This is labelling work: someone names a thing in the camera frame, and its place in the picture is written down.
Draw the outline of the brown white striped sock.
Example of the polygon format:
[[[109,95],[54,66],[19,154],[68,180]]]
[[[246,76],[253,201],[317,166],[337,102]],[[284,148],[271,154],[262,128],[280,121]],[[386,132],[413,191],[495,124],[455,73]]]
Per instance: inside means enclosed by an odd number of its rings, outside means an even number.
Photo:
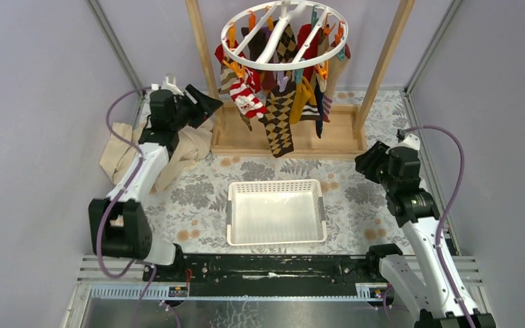
[[[303,94],[305,103],[302,108],[300,121],[320,121],[321,114],[317,107],[317,100],[313,92],[305,91]]]

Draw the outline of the white round clip hanger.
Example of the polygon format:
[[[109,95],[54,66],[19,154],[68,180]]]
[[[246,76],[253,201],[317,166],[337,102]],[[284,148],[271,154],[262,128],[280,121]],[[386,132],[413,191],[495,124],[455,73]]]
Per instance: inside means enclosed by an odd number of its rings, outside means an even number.
[[[310,10],[312,31],[301,49],[287,38],[293,20]],[[255,37],[266,27],[270,31],[264,48],[249,59],[243,54]],[[304,59],[303,54],[319,29],[319,51],[316,57]],[[262,71],[295,71],[314,67],[328,71],[328,61],[347,44],[349,24],[336,9],[316,1],[270,1],[251,6],[235,14],[220,33],[222,53],[240,67]]]

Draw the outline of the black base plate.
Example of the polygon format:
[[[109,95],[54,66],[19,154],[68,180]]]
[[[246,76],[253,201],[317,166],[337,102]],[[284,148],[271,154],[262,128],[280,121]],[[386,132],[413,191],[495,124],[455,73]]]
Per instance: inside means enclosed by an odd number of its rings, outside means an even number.
[[[181,254],[142,279],[192,297],[354,297],[356,284],[387,284],[372,255]]]

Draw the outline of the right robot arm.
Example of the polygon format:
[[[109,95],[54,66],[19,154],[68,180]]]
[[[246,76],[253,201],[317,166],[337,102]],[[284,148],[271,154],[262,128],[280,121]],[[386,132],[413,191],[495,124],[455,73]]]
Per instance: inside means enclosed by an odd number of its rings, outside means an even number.
[[[408,135],[395,146],[377,141],[355,159],[355,169],[386,192],[388,210],[407,237],[421,274],[416,275],[395,244],[372,246],[364,264],[368,278],[386,280],[415,327],[495,327],[467,291],[442,236],[432,195],[420,187],[420,141]]]

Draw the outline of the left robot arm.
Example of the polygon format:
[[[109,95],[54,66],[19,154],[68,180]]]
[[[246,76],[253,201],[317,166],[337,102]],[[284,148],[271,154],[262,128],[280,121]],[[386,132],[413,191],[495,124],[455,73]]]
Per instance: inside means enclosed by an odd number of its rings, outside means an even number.
[[[154,240],[143,203],[161,171],[182,149],[183,129],[203,126],[223,102],[191,84],[183,90],[154,85],[146,91],[150,113],[138,141],[129,143],[135,151],[131,166],[104,198],[88,206],[92,246],[99,260],[109,256],[159,265],[160,274],[175,281],[185,271],[185,263],[176,257],[180,247]]]

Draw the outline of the brown yellow argyle sock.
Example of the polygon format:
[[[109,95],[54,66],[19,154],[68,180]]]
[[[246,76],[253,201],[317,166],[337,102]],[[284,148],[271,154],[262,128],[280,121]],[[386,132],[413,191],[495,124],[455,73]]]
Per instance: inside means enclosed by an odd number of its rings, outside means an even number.
[[[259,119],[265,128],[267,141],[273,157],[280,158],[294,151],[293,135],[289,117],[295,98],[295,90],[277,86],[267,95],[265,106],[268,113]]]

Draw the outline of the mustard yellow sock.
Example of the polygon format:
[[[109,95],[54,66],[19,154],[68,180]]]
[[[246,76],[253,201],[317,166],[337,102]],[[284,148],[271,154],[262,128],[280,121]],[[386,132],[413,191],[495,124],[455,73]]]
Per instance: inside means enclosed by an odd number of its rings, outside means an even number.
[[[291,124],[296,124],[300,121],[299,119],[301,116],[302,108],[305,103],[305,100],[303,97],[303,94],[305,91],[314,93],[314,90],[312,89],[310,82],[305,77],[302,77],[301,83],[296,85],[295,98],[293,101],[293,105],[291,107],[291,114],[289,117],[289,122]]]

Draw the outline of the white plastic basket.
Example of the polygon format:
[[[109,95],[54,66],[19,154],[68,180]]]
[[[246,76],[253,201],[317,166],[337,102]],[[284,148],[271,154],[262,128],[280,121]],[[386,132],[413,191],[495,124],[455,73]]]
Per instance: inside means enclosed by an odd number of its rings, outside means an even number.
[[[316,179],[232,182],[226,238],[233,247],[320,244],[327,239],[321,184]]]

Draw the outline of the navy sock beige red cuff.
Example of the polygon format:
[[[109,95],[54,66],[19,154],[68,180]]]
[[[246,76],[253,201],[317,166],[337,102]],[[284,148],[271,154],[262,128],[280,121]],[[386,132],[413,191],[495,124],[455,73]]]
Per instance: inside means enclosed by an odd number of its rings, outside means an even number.
[[[314,97],[317,103],[317,112],[319,114],[319,118],[315,121],[315,131],[319,139],[322,137],[323,133],[323,95],[324,93],[321,91],[320,85],[317,83],[314,89]]]

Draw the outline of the beige crumpled cloth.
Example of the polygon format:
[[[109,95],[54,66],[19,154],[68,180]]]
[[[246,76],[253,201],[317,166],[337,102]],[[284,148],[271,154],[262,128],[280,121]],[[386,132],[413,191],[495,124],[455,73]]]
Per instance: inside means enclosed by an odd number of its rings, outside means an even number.
[[[208,119],[199,128],[184,127],[179,132],[179,143],[170,162],[157,176],[150,192],[163,191],[185,169],[191,169],[211,151],[214,121]],[[111,136],[107,142],[99,165],[110,181],[116,185],[133,163],[137,152],[133,146]]]

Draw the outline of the wooden hanging rack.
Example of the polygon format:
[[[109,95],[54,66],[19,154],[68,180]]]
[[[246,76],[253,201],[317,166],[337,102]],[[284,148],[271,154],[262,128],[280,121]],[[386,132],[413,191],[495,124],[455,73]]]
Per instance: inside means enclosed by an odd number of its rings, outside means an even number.
[[[329,105],[349,69],[349,24],[315,1],[270,1],[232,17],[208,49],[197,1],[186,3],[215,112],[213,154],[353,159],[367,151],[366,119],[413,8],[397,7],[360,105]]]

